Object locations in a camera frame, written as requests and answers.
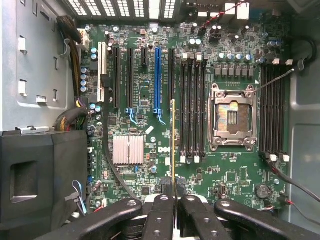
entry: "screw hole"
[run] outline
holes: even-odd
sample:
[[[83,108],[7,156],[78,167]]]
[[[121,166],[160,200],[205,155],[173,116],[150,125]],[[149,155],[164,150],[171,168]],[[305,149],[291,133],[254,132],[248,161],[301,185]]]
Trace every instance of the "screw hole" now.
[[[211,219],[210,219],[210,218],[205,218],[205,219],[204,219],[204,223],[205,223],[205,224],[208,224],[208,223],[210,223],[210,222],[211,222]]]
[[[219,236],[219,233],[217,231],[212,231],[212,237],[217,238]]]
[[[156,237],[159,237],[160,236],[160,231],[159,230],[155,230],[153,232],[153,235],[155,235]]]

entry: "green circuit board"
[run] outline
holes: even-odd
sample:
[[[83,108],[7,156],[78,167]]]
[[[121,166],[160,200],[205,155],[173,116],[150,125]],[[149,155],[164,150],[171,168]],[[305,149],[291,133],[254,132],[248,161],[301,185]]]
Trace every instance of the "green circuit board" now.
[[[226,198],[236,200],[247,206],[261,209],[265,206],[264,201],[256,197],[255,186],[261,183],[267,184],[272,190],[272,195],[268,201],[280,208],[277,201],[280,192],[285,192],[286,185],[284,182],[277,182],[277,177],[269,172],[265,163],[259,158],[259,142],[257,142],[251,151],[247,151],[244,146],[219,146],[216,151],[211,150],[208,142],[208,116],[205,115],[204,121],[204,149],[205,158],[200,163],[191,162],[190,164],[181,163],[180,149],[180,124],[182,122],[181,112],[181,90],[182,90],[182,62],[184,54],[200,53],[206,58],[205,64],[205,85],[204,85],[204,110],[208,112],[208,97],[210,95],[212,84],[217,84],[222,90],[244,91],[249,85],[255,89],[260,86],[261,68],[256,64],[256,55],[261,55],[266,59],[271,57],[286,59],[290,54],[290,49],[285,44],[281,51],[267,49],[267,43],[270,40],[281,40],[288,35],[290,28],[287,24],[287,17],[272,18],[266,16],[260,18],[257,22],[250,23],[250,29],[242,34],[241,40],[232,42],[232,36],[241,34],[241,28],[236,30],[231,26],[222,25],[221,39],[219,42],[209,42],[208,36],[199,37],[197,31],[191,32],[191,24],[183,23],[175,26],[158,26],[157,24],[146,24],[140,26],[132,25],[90,25],[89,39],[90,49],[97,48],[99,42],[106,42],[105,31],[109,31],[114,39],[114,49],[120,51],[120,85],[119,85],[119,106],[110,112],[104,112],[103,103],[97,101],[98,94],[98,71],[96,64],[91,60],[91,53],[82,52],[81,67],[88,68],[90,75],[87,80],[87,92],[83,97],[88,98],[89,104],[95,104],[102,108],[101,112],[94,112],[89,115],[88,125],[94,126],[89,136],[88,147],[90,149],[90,160],[92,169],[90,170],[89,183],[94,186],[97,181],[102,185],[98,190],[92,193],[91,207],[96,208],[97,202],[103,199],[107,204],[112,204],[122,198],[128,197],[128,193],[115,181],[114,175],[108,166],[103,151],[103,126],[102,120],[97,115],[109,115],[109,149],[113,152],[115,136],[128,136],[134,134],[143,136],[143,163],[139,165],[119,164],[116,165],[118,172],[124,179],[129,188],[142,200],[151,194],[161,193],[161,178],[171,176],[171,166],[168,164],[170,158],[170,149],[174,146],[176,159],[175,176],[186,179],[186,190],[188,194],[201,195],[210,201],[219,199],[217,195],[217,186],[223,183],[227,189]],[[197,47],[190,45],[190,39],[201,40]],[[147,67],[141,66],[142,47],[147,48]],[[160,107],[163,110],[161,124],[157,115],[153,113],[155,99],[155,48],[161,47],[161,96]],[[126,113],[128,88],[127,88],[127,59],[128,49],[133,49],[133,91],[132,103],[134,109],[134,121],[132,122]],[[176,119],[175,119],[175,137],[177,143],[172,143],[171,128],[171,110],[170,98],[168,96],[168,65],[169,51],[175,49],[174,58],[174,87],[173,98],[176,101]],[[234,60],[220,61],[220,53],[225,55],[241,54],[250,55],[252,60],[249,62],[235,62]],[[107,72],[110,78],[115,76],[115,58],[114,52],[107,56]],[[221,70],[221,74],[216,74],[216,69]],[[242,75],[223,76],[224,69],[246,69],[248,76]],[[289,82],[285,83],[285,122],[288,119],[289,105]],[[257,94],[256,107],[256,134],[259,139],[260,127],[260,95]],[[284,143],[286,143],[287,132],[285,132]],[[156,172],[152,173],[151,168],[156,167]],[[287,164],[277,162],[277,167],[283,172],[287,172]]]

